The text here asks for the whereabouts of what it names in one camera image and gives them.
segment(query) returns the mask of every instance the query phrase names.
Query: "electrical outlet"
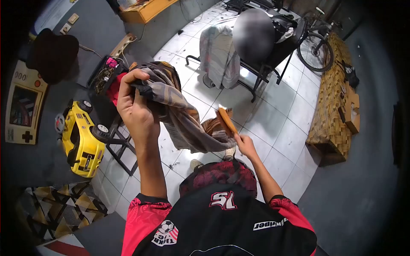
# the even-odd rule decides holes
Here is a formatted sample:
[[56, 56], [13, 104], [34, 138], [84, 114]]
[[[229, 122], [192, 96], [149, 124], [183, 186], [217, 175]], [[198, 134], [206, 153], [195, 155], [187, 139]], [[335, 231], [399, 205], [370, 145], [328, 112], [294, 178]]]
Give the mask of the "electrical outlet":
[[71, 17], [68, 19], [68, 22], [71, 25], [74, 25], [74, 23], [78, 20], [78, 15], [77, 14], [72, 14]]
[[64, 26], [61, 28], [60, 33], [63, 35], [67, 35], [67, 33], [69, 32], [71, 26], [69, 24], [64, 24]]

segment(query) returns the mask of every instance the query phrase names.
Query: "black and red jersey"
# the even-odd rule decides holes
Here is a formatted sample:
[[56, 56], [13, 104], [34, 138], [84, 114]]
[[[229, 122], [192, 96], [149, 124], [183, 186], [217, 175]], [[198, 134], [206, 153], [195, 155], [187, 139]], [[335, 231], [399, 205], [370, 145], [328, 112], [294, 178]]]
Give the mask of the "black and red jersey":
[[235, 184], [211, 184], [181, 197], [138, 194], [131, 202], [122, 255], [313, 255], [316, 235], [296, 204], [268, 204]]

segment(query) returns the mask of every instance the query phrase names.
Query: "white shoe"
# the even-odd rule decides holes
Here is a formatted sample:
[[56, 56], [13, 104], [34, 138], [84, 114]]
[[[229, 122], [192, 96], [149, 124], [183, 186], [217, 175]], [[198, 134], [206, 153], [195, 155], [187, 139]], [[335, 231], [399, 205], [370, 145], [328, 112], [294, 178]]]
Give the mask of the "white shoe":
[[236, 146], [232, 147], [232, 148], [228, 148], [227, 150], [225, 150], [225, 155], [223, 156], [223, 158], [230, 156], [233, 158], [233, 156], [235, 155], [236, 152]]
[[196, 167], [201, 167], [201, 166], [203, 166], [203, 165], [204, 165], [204, 164], [201, 163], [199, 160], [197, 160], [197, 159], [192, 159], [191, 162], [190, 162], [190, 164], [189, 164], [189, 167], [190, 167], [192, 170], [194, 170]]

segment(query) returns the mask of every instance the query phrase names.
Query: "patterned rug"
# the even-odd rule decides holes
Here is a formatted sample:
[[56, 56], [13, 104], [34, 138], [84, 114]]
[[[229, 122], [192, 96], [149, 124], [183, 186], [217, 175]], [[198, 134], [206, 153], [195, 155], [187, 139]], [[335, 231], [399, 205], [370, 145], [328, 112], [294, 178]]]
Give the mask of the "patterned rug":
[[17, 203], [24, 225], [40, 244], [107, 216], [90, 182], [26, 188]]

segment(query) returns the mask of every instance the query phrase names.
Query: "white tile floor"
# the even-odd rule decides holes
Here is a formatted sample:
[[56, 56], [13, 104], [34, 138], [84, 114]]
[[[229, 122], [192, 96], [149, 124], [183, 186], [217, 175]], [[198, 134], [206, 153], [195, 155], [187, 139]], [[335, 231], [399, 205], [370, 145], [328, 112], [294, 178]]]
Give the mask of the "white tile floor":
[[[253, 139], [256, 151], [269, 173], [282, 187], [285, 196], [297, 203], [320, 161], [319, 154], [305, 146], [320, 77], [304, 67], [295, 52], [282, 82], [277, 85], [276, 77], [272, 75], [268, 84], [260, 86], [254, 103], [251, 103], [251, 93], [241, 86], [230, 90], [205, 86], [202, 81], [205, 73], [198, 70], [199, 64], [191, 61], [187, 66], [184, 58], [187, 55], [199, 55], [199, 38], [204, 29], [233, 15], [232, 12], [226, 12], [221, 3], [214, 5], [195, 19], [199, 20], [198, 23], [188, 24], [181, 35], [171, 38], [154, 59], [167, 61], [176, 68], [182, 93], [198, 109], [201, 121], [214, 118], [214, 108], [218, 104], [233, 108], [232, 119], [240, 134], [247, 134]], [[277, 67], [279, 73], [285, 62]], [[256, 76], [243, 68], [240, 73], [242, 80], [253, 85]], [[125, 137], [128, 136], [127, 129], [121, 131]], [[192, 172], [189, 168], [192, 159], [209, 163], [220, 161], [223, 156], [223, 152], [191, 154], [188, 150], [177, 150], [162, 123], [158, 143], [171, 204], [175, 204], [179, 198], [179, 184]], [[136, 160], [130, 152], [126, 152], [121, 159], [129, 168]], [[239, 151], [236, 158], [252, 168], [250, 161]], [[141, 189], [139, 169], [133, 176], [128, 176], [106, 150], [92, 184], [109, 213], [117, 211], [125, 219], [130, 201]], [[257, 199], [263, 201], [259, 182], [257, 188]]]

